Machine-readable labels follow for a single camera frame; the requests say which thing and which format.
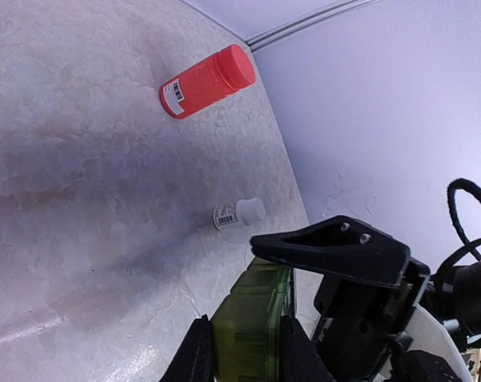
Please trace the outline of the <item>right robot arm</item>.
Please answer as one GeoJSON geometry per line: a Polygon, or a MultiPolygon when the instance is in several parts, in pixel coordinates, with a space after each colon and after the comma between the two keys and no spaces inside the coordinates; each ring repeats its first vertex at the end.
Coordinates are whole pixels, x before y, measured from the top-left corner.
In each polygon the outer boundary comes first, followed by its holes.
{"type": "Polygon", "coordinates": [[[407,245],[372,226],[336,216],[293,232],[254,236],[261,259],[322,276],[307,336],[299,321],[280,327],[286,381],[469,381],[463,352],[481,347],[481,260],[436,272],[407,245]]]}

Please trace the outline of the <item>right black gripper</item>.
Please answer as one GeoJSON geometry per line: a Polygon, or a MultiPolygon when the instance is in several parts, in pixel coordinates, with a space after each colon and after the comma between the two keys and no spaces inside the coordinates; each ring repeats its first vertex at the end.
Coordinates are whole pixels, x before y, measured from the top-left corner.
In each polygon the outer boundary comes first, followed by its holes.
{"type": "Polygon", "coordinates": [[[335,216],[292,232],[254,236],[254,256],[325,275],[312,341],[322,358],[378,355],[407,326],[430,277],[409,247],[360,220],[335,216]]]}

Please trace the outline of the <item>red pill bottle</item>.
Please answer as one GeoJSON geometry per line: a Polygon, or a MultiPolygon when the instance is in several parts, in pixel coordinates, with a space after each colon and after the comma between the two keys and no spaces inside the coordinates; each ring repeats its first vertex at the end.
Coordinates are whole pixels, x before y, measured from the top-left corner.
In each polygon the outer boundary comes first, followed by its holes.
{"type": "Polygon", "coordinates": [[[185,119],[255,82],[248,54],[232,44],[162,84],[158,95],[169,116],[185,119]]]}

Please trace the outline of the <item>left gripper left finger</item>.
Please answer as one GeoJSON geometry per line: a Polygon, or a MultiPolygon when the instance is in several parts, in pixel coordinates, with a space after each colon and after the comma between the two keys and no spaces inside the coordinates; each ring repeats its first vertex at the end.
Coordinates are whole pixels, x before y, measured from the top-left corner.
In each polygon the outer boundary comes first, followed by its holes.
{"type": "Polygon", "coordinates": [[[212,326],[203,315],[195,318],[160,382],[210,382],[213,380],[212,326]]]}

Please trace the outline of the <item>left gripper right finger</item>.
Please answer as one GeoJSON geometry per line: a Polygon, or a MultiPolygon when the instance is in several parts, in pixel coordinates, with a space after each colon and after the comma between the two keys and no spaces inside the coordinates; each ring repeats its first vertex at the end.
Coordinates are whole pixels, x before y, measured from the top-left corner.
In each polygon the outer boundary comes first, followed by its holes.
{"type": "Polygon", "coordinates": [[[335,381],[300,322],[288,316],[280,322],[280,381],[335,381]]]}

